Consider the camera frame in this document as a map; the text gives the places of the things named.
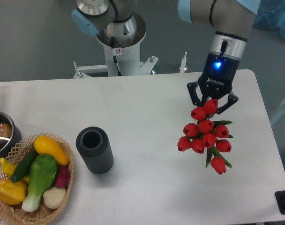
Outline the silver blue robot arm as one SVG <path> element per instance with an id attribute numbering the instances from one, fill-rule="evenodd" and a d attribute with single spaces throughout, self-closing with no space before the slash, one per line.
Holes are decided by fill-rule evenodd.
<path id="1" fill-rule="evenodd" d="M 180 0 L 179 18 L 194 24 L 205 24 L 216 32 L 203 72 L 197 81 L 187 84 L 193 105 L 204 106 L 209 98 L 228 96 L 218 107 L 223 113 L 238 101 L 232 82 L 246 47 L 258 12 L 258 0 Z"/>

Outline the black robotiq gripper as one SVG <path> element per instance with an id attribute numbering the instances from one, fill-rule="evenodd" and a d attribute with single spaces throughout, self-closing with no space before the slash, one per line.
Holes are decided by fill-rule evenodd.
<path id="1" fill-rule="evenodd" d="M 198 81 L 189 82 L 187 90 L 193 105 L 203 106 L 207 98 L 221 99 L 228 94 L 227 102 L 217 108 L 216 114 L 222 114 L 239 98 L 232 92 L 232 82 L 239 65 L 239 60 L 209 53 L 206 63 Z M 202 99 L 197 95 L 197 87 L 200 87 Z"/>

